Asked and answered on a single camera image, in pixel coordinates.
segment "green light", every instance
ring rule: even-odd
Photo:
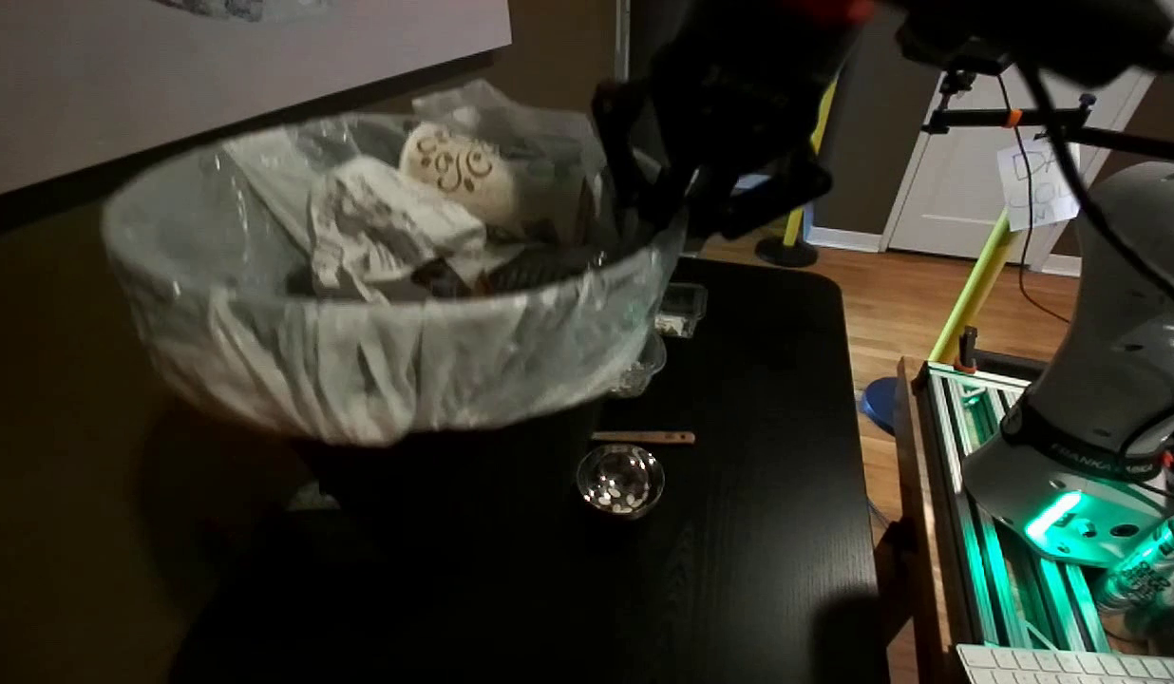
[[[992,392],[985,389],[961,389],[961,408],[974,421],[976,445],[988,445],[1001,432]]]
[[[1026,527],[1026,535],[1032,541],[1032,545],[1045,545],[1045,532],[1058,525],[1058,522],[1065,522],[1077,504],[1078,504],[1078,489],[1066,489],[1066,493],[1060,493],[1052,504],[1045,504],[1032,522],[1030,522],[1030,527]]]
[[[1117,568],[1111,568],[1103,587],[1103,606],[1112,612],[1140,610],[1156,601],[1174,575],[1174,517],[1156,525]]]

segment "plastic bag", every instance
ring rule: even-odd
[[[679,232],[581,276],[480,300],[358,306],[298,285],[317,178],[358,157],[398,164],[413,127],[346,116],[270,128],[166,160],[111,198],[105,255],[166,389],[270,432],[390,445],[526,421],[618,383],[651,340]],[[609,242],[605,198],[588,200],[586,242]]]
[[[434,188],[358,157],[312,192],[312,238],[317,292],[402,300],[398,285],[422,300],[418,275],[445,255],[483,252],[483,221]]]

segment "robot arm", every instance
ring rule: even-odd
[[[1001,71],[1017,60],[1088,88],[1125,67],[1174,67],[1158,0],[887,0],[902,51],[937,67]],[[651,221],[679,212],[694,236],[742,236],[830,195],[811,133],[816,103],[879,0],[694,0],[635,83],[605,83],[591,116],[618,195]],[[661,173],[629,157],[635,118],[661,128]]]
[[[961,71],[1021,64],[1045,118],[1041,67],[1103,88],[1125,67],[1174,67],[1158,0],[894,0],[902,51]],[[635,83],[598,95],[618,198],[643,221],[679,212],[694,236],[742,236],[830,192],[814,116],[874,0],[694,0],[684,29]],[[628,128],[651,105],[666,140],[655,178]],[[964,489],[1041,555],[1112,568],[1172,517],[1174,432],[1174,164],[1140,164],[1083,192],[1077,328]]]

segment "cable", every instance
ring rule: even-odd
[[[1017,133],[1017,127],[1012,127],[1012,136],[1016,136],[1016,147],[1017,147],[1017,160],[1026,164],[1026,200],[1030,200],[1030,223],[1026,223],[1026,252],[1021,252],[1021,268],[1016,270],[1016,285],[1017,285],[1017,297],[1026,297],[1026,306],[1032,306],[1039,312],[1045,312],[1050,318],[1058,322],[1073,322],[1066,316],[1045,308],[1032,292],[1030,292],[1030,252],[1032,252],[1032,232],[1039,232],[1039,200],[1032,200],[1032,160],[1030,160],[1030,147],[1026,147],[1026,136]]]
[[[1017,64],[1026,88],[1032,93],[1032,103],[1039,110],[1052,116],[1052,100],[1050,100],[1050,88],[1041,80],[1041,67],[1039,64]],[[1172,300],[1174,300],[1174,280],[1165,275],[1158,275],[1147,260],[1140,260],[1112,227],[1111,227],[1111,218],[1104,208],[1089,198],[1089,192],[1083,188],[1078,178],[1078,169],[1073,160],[1073,147],[1066,147],[1066,133],[1045,118],[1045,136],[1052,143],[1052,160],[1058,169],[1065,173],[1088,223],[1132,268],[1140,270],[1147,280],[1156,280]]]

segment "black table surface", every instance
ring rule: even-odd
[[[265,525],[172,679],[888,679],[841,289],[716,262],[675,276],[712,312],[643,398],[318,456],[358,517]],[[699,432],[659,450],[666,497],[635,525],[575,493],[591,418]]]

